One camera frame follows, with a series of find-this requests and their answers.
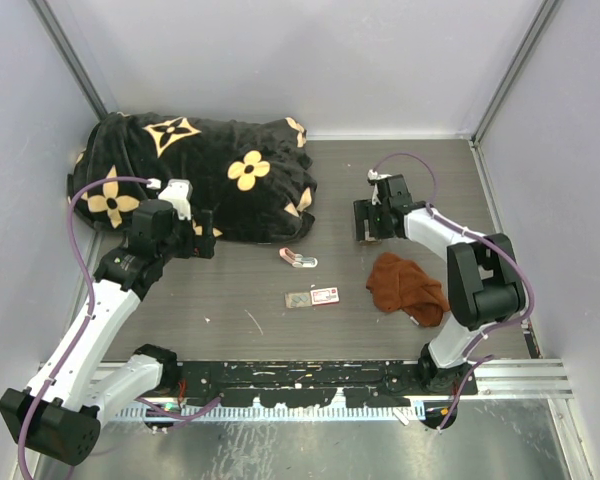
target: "black mounting plate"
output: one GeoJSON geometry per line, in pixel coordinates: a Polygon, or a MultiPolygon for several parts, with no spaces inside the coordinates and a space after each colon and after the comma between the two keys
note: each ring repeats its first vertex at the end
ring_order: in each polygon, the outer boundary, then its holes
{"type": "MultiPolygon", "coordinates": [[[[188,405],[205,405],[220,396],[225,407],[250,407],[258,397],[264,407],[284,403],[289,408],[326,406],[342,388],[346,406],[410,406],[410,396],[453,395],[465,370],[448,390],[424,389],[416,362],[402,360],[307,361],[307,362],[182,362],[188,405]]],[[[478,393],[475,380],[467,382],[463,395],[478,393]]],[[[164,397],[164,392],[148,392],[164,397]]]]}

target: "fleece blanket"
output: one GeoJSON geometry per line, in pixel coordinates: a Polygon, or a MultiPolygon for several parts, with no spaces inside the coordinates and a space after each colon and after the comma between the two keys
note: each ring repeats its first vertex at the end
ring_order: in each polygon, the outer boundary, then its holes
{"type": "MultiPolygon", "coordinates": [[[[133,175],[187,179],[193,186],[192,228],[202,210],[213,212],[213,233],[226,240],[288,243],[314,223],[306,211],[316,181],[306,130],[291,117],[266,124],[219,122],[155,113],[112,113],[98,123],[68,176],[71,197],[105,177],[133,175]]],[[[139,203],[157,198],[144,185],[111,182],[78,202],[78,216],[97,230],[123,231],[139,203]]]]}

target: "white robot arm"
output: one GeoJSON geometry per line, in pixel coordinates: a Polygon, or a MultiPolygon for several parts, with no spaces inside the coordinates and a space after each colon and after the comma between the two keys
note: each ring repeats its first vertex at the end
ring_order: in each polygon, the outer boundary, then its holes
{"type": "Polygon", "coordinates": [[[41,397],[27,432],[26,446],[69,465],[82,462],[93,449],[100,429],[122,408],[150,390],[169,391],[180,379],[175,353],[144,345],[116,372],[91,384],[116,334],[150,287],[162,277],[172,258],[211,258],[215,239],[211,212],[201,212],[202,235],[191,226],[186,180],[171,180],[157,200],[134,211],[126,246],[107,253],[95,272],[96,305],[86,328],[85,301],[51,358],[23,391],[8,389],[0,412],[16,442],[33,399],[81,329],[80,340],[41,397]]]}
{"type": "MultiPolygon", "coordinates": [[[[425,202],[414,202],[402,175],[369,172],[370,200],[354,202],[356,239],[399,237],[420,243],[447,262],[451,312],[440,334],[425,345],[420,362],[424,386],[455,378],[484,330],[524,308],[522,281],[500,256],[465,235],[467,230],[425,202]],[[481,278],[481,271],[491,273],[481,278]]],[[[471,232],[515,258],[506,235],[471,232]]]]}

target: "orange cloth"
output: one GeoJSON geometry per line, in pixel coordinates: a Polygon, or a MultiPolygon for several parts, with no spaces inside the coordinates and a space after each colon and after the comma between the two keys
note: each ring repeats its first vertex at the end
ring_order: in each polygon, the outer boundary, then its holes
{"type": "Polygon", "coordinates": [[[450,310],[442,284],[429,277],[412,260],[383,253],[367,280],[373,303],[383,312],[404,310],[423,327],[437,327],[450,310]]]}

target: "wooden floor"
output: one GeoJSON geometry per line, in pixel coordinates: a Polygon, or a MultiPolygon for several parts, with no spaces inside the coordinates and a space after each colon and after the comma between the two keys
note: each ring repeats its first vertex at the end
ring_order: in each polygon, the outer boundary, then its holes
{"type": "MultiPolygon", "coordinates": [[[[295,269],[278,257],[280,246],[219,242],[212,260],[174,260],[114,340],[107,360],[126,360],[144,343],[174,350],[183,360],[416,359],[438,329],[415,326],[402,312],[378,311],[366,279],[376,257],[392,251],[417,261],[446,283],[442,260],[406,240],[360,246],[353,238],[352,202],[369,198],[366,172],[384,155],[422,155],[437,172],[436,206],[462,225],[493,231],[467,142],[320,141],[308,144],[318,191],[311,212],[316,223],[293,250],[318,258],[315,269],[295,269]],[[289,310],[285,292],[338,287],[341,303],[289,310]]],[[[389,173],[403,173],[414,199],[426,199],[431,181],[417,162],[392,160],[389,173]]],[[[105,240],[108,251],[117,238],[105,240]]],[[[520,328],[503,329],[476,354],[526,358],[520,328]]]]}

